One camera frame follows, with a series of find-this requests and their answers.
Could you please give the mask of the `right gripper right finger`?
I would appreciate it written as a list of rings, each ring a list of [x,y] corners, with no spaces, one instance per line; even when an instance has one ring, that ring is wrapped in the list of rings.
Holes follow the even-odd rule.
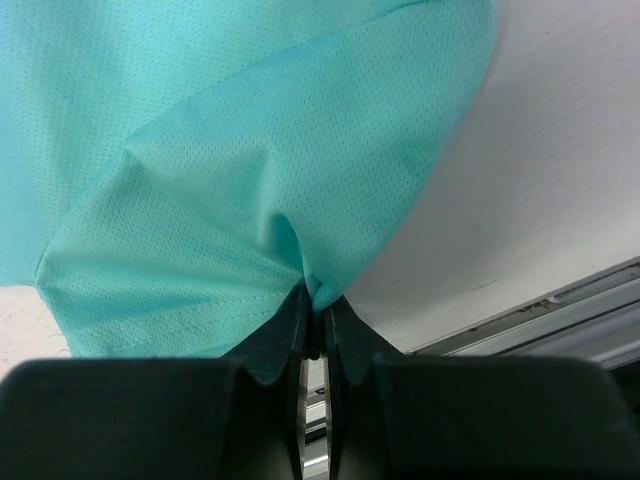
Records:
[[[328,369],[349,384],[361,384],[376,355],[395,356],[395,347],[366,324],[345,297],[324,311]]]

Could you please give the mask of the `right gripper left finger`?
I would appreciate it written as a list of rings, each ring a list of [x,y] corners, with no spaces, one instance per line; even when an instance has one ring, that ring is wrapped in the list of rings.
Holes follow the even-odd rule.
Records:
[[[296,284],[262,326],[222,356],[242,365],[260,385],[284,379],[298,385],[304,361],[310,297]]]

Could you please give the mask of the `mint green t shirt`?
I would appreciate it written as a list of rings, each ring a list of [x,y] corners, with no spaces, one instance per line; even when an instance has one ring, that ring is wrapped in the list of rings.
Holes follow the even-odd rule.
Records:
[[[493,1],[5,1],[1,282],[78,357],[218,356],[337,300],[480,88]]]

